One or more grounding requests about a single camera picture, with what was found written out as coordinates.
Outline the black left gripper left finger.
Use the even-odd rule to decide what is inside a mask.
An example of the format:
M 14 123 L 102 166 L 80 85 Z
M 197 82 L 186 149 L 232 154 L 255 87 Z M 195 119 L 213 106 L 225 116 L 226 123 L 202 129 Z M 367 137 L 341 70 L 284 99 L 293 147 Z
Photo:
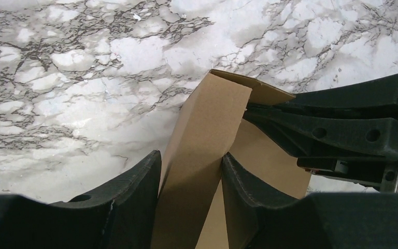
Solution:
M 160 173 L 154 150 L 68 202 L 0 195 L 0 248 L 149 248 Z

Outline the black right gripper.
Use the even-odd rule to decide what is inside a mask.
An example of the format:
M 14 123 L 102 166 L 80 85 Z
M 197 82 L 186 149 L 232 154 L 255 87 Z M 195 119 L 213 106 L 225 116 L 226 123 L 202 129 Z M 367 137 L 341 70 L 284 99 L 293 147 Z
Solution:
M 300 93 L 278 104 L 278 108 L 251 106 L 243 118 L 287 154 L 296 157 L 298 167 L 313 175 L 398 193 L 398 120 L 337 119 L 290 113 L 398 113 L 398 73 L 354 85 Z

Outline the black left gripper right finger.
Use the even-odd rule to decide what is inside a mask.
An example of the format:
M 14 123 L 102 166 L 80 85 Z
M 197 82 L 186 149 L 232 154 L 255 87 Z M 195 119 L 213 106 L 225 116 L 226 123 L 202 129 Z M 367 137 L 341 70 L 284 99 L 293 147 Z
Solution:
M 398 248 L 398 193 L 291 197 L 222 159 L 230 248 Z

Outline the brown cardboard box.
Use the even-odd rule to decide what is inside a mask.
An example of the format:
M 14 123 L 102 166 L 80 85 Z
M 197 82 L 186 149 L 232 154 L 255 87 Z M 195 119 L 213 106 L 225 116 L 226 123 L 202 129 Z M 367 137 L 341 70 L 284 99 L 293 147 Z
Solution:
M 255 125 L 249 103 L 293 95 L 255 78 L 210 70 L 183 104 L 162 158 L 152 248 L 246 248 L 252 233 L 224 200 L 221 161 L 234 156 L 249 173 L 292 199 L 305 197 L 310 174 Z

